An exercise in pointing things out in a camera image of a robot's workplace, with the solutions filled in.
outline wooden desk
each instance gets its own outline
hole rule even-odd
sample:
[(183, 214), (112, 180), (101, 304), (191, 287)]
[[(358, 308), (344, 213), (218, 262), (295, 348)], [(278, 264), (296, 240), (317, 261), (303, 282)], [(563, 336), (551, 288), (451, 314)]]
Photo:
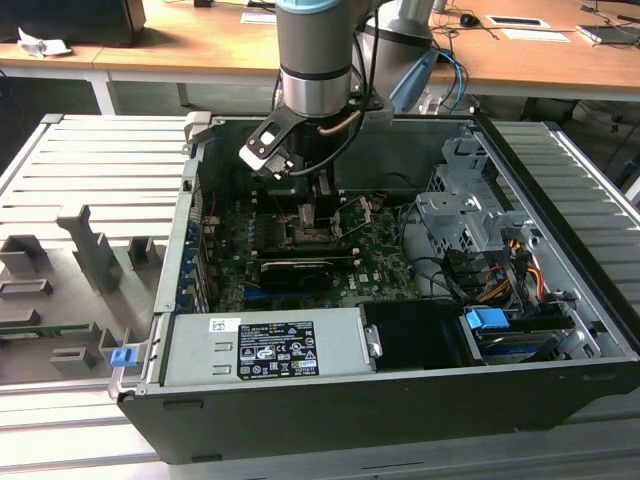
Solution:
[(96, 69), (275, 78), (276, 27), (240, 23), (241, 2), (194, 8), (192, 1), (145, 0), (144, 8), (146, 28), (136, 47), (102, 49), (93, 62)]
[[(146, 29), (135, 48), (73, 47), (75, 55), (39, 60), (15, 45), (0, 44), (0, 68), (7, 75), (74, 78), (90, 81), (102, 113), (117, 113), (114, 81), (178, 84), (181, 104), (188, 103), (186, 84), (272, 85), (279, 66), (276, 27), (240, 23), (240, 5), (195, 9), (191, 0), (165, 3), (144, 0)], [(468, 93), (507, 96), (640, 101), (640, 52), (635, 48), (593, 47), (575, 32), (578, 24), (604, 24), (580, 11), (578, 0), (457, 0), (491, 26), (485, 15), (537, 17), (571, 42), (500, 40), (481, 29), (459, 27), (459, 13), (434, 15), (432, 25), (451, 24), (457, 58), (469, 71)], [(600, 3), (603, 14), (640, 16), (631, 5)], [(435, 35), (443, 48), (448, 39)], [(450, 66), (438, 65), (429, 88), (448, 89)]]
[[(510, 40), (500, 30), (491, 30), (500, 40), (482, 29), (463, 29), (459, 12), (437, 15), (432, 25), (452, 24), (459, 34), (453, 39), (456, 58), (469, 71), (471, 93), (488, 95), (522, 95), (558, 98), (635, 99), (640, 100), (640, 51), (633, 47), (618, 49), (593, 46), (593, 42), (576, 32), (576, 26), (604, 25), (605, 21), (580, 10), (577, 0), (457, 0), (455, 5), (471, 9), (485, 27), (495, 27), (486, 15), (511, 15), (540, 18), (548, 30), (572, 30), (563, 33), (570, 43)], [(616, 15), (639, 17), (640, 7), (601, 2), (601, 13), (616, 21)], [(435, 35), (442, 48), (449, 40)], [(446, 65), (434, 72), (434, 82), (451, 82)]]

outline blue clip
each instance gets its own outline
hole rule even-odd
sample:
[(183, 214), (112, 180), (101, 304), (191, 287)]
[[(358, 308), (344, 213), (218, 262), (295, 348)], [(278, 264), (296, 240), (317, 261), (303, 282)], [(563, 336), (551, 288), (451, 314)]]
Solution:
[(472, 330), (476, 328), (509, 328), (511, 326), (501, 308), (474, 308), (465, 316)]
[(111, 354), (111, 366), (116, 367), (136, 367), (138, 365), (138, 347), (116, 348)]

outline ventilation grille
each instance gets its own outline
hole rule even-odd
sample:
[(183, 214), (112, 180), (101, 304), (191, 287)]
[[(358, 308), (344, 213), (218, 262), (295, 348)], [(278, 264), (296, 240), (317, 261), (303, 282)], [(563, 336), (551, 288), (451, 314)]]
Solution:
[(431, 179), (429, 180), (429, 185), (427, 186), (428, 192), (444, 192), (445, 184), (440, 175), (437, 173), (433, 173), (431, 175)]
[(443, 254), (444, 252), (446, 252), (447, 250), (450, 250), (453, 247), (451, 245), (451, 242), (446, 238), (441, 238), (435, 243), (434, 246), (435, 246), (436, 253), (438, 255)]
[(474, 251), (473, 238), (471, 238), (471, 234), (466, 228), (462, 231), (462, 234), (460, 235), (458, 241), (460, 242), (460, 248), (462, 249), (462, 251), (467, 253)]

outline aluminum profile platform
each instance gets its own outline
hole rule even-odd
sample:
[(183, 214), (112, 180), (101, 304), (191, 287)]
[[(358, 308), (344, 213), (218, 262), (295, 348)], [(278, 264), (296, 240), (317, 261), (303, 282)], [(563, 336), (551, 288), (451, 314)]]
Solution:
[[(551, 201), (640, 313), (640, 214), (560, 130), (494, 122)], [(522, 208), (504, 178), (515, 208)]]

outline warning label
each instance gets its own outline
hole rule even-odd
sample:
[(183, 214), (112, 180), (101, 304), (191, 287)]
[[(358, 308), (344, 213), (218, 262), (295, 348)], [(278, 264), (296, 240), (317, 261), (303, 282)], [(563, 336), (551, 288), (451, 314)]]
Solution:
[(320, 373), (313, 322), (240, 325), (238, 346), (242, 380)]

